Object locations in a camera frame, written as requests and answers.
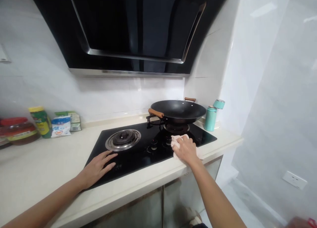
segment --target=countertop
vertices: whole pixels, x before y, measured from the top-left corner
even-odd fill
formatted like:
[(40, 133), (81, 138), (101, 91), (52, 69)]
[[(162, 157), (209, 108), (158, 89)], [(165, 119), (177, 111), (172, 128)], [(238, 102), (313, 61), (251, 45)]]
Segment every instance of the countertop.
[[(71, 136), (0, 150), (0, 226), (75, 177), (102, 130), (143, 122), (145, 115), (88, 123)], [(243, 142), (222, 128), (211, 134), (218, 139), (198, 148), (204, 164)], [(54, 219), (52, 227), (80, 227), (190, 171), (183, 162), (171, 158), (85, 191)]]

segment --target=wooden wok handle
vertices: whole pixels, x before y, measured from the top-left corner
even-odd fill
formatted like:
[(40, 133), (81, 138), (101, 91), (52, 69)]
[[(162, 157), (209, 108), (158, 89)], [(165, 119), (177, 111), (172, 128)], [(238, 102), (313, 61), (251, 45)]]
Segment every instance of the wooden wok handle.
[(158, 111), (155, 111), (154, 109), (149, 109), (149, 113), (150, 114), (154, 114), (155, 116), (158, 116), (159, 118), (163, 118), (164, 117), (164, 113), (160, 113)]
[(186, 97), (185, 97), (185, 100), (189, 100), (189, 101), (196, 102), (196, 99), (193, 99), (193, 98), (186, 98)]

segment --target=stainless steel trim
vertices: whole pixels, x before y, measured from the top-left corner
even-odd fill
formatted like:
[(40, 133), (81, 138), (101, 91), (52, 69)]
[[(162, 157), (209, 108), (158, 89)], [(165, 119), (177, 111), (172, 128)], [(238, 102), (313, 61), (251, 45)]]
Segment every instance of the stainless steel trim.
[(96, 70), (69, 68), (69, 71), (82, 77), (134, 77), (134, 78), (183, 78), (190, 74), (140, 72), (140, 71), (116, 71), (116, 70)]
[(188, 50), (189, 50), (189, 46), (190, 46), (190, 44), (192, 42), (193, 36), (195, 34), (195, 31), (196, 31), (196, 28), (198, 26), (199, 20), (200, 20), (200, 18), (202, 16), (202, 13), (204, 12), (205, 7), (206, 7), (206, 3), (203, 3), (202, 5), (199, 6), (199, 11), (198, 11), (197, 16), (195, 18), (195, 21), (194, 21), (193, 26), (192, 26), (192, 30), (191, 30), (191, 32), (189, 34), (189, 37), (188, 37), (188, 40), (187, 40), (187, 43), (186, 43), (186, 46), (185, 46), (183, 58), (182, 59), (176, 59), (176, 58), (167, 59), (167, 58), (164, 58), (164, 57), (155, 57), (155, 56), (136, 56), (136, 55), (130, 55), (130, 54), (114, 54), (114, 53), (109, 53), (109, 52), (107, 52), (105, 50), (92, 49), (89, 46), (89, 42), (88, 42), (87, 36), (85, 34), (85, 30), (84, 30), (83, 24), (82, 24), (82, 22), (80, 20), (80, 17), (79, 17), (75, 2), (74, 2), (74, 0), (71, 0), (71, 1), (72, 1), (72, 5), (74, 7), (74, 10), (75, 10), (77, 19), (79, 21), (80, 27), (82, 29), (83, 35), (85, 37), (85, 39), (83, 40), (84, 42), (81, 42), (82, 49), (87, 54), (89, 54), (89, 55), (99, 55), (99, 56), (109, 56), (109, 57), (118, 57), (118, 58), (127, 58), (127, 59), (136, 59), (136, 60), (160, 61), (160, 62), (177, 63), (177, 64), (183, 64), (185, 62), (186, 56), (187, 56), (187, 53), (188, 53)]
[[(123, 146), (115, 146), (112, 142), (113, 137), (118, 134), (119, 132), (123, 132), (123, 131), (133, 131), (136, 135), (136, 138), (129, 144), (127, 145), (123, 145)], [(134, 145), (136, 145), (139, 140), (141, 139), (141, 133), (137, 130), (134, 129), (127, 129), (127, 130), (122, 130), (122, 131), (118, 131), (115, 134), (112, 134), (105, 143), (105, 146), (108, 150), (113, 150), (115, 152), (119, 152), (119, 151), (123, 151), (123, 150), (127, 150), (130, 149), (131, 147), (133, 147)]]

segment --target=wrist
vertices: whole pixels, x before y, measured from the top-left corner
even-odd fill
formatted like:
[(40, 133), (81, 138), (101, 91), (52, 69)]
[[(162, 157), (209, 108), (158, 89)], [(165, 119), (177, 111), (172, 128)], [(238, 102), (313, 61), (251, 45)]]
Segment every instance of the wrist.
[(191, 169), (193, 169), (194, 167), (199, 167), (203, 164), (202, 161), (197, 157), (196, 159), (189, 161), (188, 165), (191, 167)]
[(74, 177), (71, 182), (79, 190), (79, 192), (85, 189), (85, 183), (83, 183), (78, 176)]

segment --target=black wok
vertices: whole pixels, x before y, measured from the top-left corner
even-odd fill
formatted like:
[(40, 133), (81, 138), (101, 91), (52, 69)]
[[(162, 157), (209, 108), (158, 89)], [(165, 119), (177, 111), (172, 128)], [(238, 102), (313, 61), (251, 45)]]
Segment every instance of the black wok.
[(181, 100), (164, 100), (153, 103), (149, 113), (158, 116), (169, 124), (186, 125), (196, 122), (206, 114), (207, 110), (196, 103)]

